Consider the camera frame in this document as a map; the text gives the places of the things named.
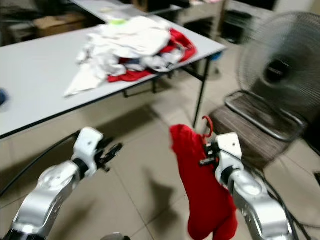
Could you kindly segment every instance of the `table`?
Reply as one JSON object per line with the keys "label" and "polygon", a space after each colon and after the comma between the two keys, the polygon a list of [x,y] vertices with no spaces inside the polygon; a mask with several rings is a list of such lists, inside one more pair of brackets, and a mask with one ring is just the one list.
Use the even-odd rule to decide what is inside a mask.
{"label": "table", "polygon": [[[206,59],[203,75],[183,68],[202,81],[193,123],[195,126],[211,56],[226,47],[177,24],[171,25],[189,38],[197,48],[197,53],[187,61],[179,63],[176,69]],[[135,82],[104,82],[96,89],[64,98],[65,90],[79,70],[75,58],[87,42],[87,34],[92,31],[92,28],[81,29],[0,47],[0,87],[7,91],[9,97],[8,101],[0,106],[0,139],[159,76],[149,75]]]}
{"label": "table", "polygon": [[[144,12],[135,8],[132,4],[123,4],[118,0],[71,0],[71,2],[105,22],[107,22],[108,15],[130,19],[137,16],[158,15],[182,9],[179,6],[171,5],[168,9]],[[102,10],[105,8],[110,8],[112,11],[103,13]]]}

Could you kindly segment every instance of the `red cloth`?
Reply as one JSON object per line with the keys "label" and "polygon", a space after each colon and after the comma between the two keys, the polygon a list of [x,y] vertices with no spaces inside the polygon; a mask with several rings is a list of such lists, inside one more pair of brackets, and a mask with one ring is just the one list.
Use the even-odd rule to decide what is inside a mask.
{"label": "red cloth", "polygon": [[203,138],[186,125],[170,127],[172,149],[189,199],[188,231],[194,240],[213,232],[214,240],[230,240],[236,234],[236,207],[228,190],[215,178],[212,166],[199,166],[206,158]]}
{"label": "red cloth", "polygon": [[[193,45],[193,43],[186,38],[185,35],[183,35],[181,32],[171,28],[171,39],[169,40],[169,43],[167,46],[165,46],[160,53],[170,53],[172,50],[177,48],[177,44],[184,47],[184,56],[180,60],[180,62],[184,62],[191,58],[196,52],[196,47]],[[120,75],[120,76],[108,76],[107,80],[110,83],[117,82],[117,81],[125,81],[125,82],[134,82],[137,81],[145,76],[148,76],[150,74],[153,74],[150,70],[144,70],[144,71],[126,71],[126,74]]]}

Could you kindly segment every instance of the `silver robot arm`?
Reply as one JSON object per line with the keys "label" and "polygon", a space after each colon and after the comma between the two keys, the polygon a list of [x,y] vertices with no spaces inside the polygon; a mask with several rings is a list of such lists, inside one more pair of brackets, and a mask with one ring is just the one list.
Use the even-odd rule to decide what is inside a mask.
{"label": "silver robot arm", "polygon": [[238,135],[218,135],[215,142],[220,149],[215,177],[232,195],[236,207],[245,218],[252,239],[292,240],[292,230],[282,206],[270,197],[262,181],[256,180],[244,170],[239,160],[242,151]]}
{"label": "silver robot arm", "polygon": [[104,136],[93,128],[83,128],[75,142],[71,160],[42,173],[35,189],[23,201],[4,239],[45,239],[63,202],[79,182],[93,176],[99,168],[105,168],[106,163],[121,149],[122,145],[118,144],[103,155],[105,145],[111,142],[108,140],[104,142]]}

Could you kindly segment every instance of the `tiled floor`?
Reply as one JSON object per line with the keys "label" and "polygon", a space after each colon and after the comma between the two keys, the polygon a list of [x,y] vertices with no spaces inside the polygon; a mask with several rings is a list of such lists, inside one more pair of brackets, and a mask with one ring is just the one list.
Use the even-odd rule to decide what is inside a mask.
{"label": "tiled floor", "polygon": [[[225,44],[229,50],[220,61],[220,75],[211,74],[207,82],[201,116],[238,89],[235,69],[241,48]],[[43,149],[84,126],[98,128],[124,143],[111,163],[111,172],[99,171],[85,179],[65,202],[50,240],[98,240],[112,232],[133,240],[190,239],[189,203],[170,149],[168,127],[191,125],[200,82],[181,72],[159,84],[157,94],[145,84],[130,90],[134,96],[128,99],[117,95],[1,141],[0,187]],[[203,126],[199,120],[196,130],[201,132]],[[41,172],[68,159],[72,145],[68,142],[44,158],[1,199],[0,237]],[[320,170],[320,157],[298,140],[265,174],[299,220],[320,225],[320,187],[312,175],[315,170]],[[234,239],[251,239],[243,217],[239,212],[237,216]],[[320,239],[320,230],[309,232]]]}

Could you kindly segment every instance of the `red sock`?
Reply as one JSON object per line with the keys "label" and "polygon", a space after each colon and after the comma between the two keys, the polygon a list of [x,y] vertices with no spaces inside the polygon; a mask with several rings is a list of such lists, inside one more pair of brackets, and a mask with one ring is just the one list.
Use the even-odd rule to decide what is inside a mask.
{"label": "red sock", "polygon": [[189,199],[188,231],[194,240],[213,232],[214,240],[229,240],[238,227],[236,207],[228,190],[215,178],[212,166],[199,166],[206,158],[203,138],[186,125],[170,127],[172,149]]}

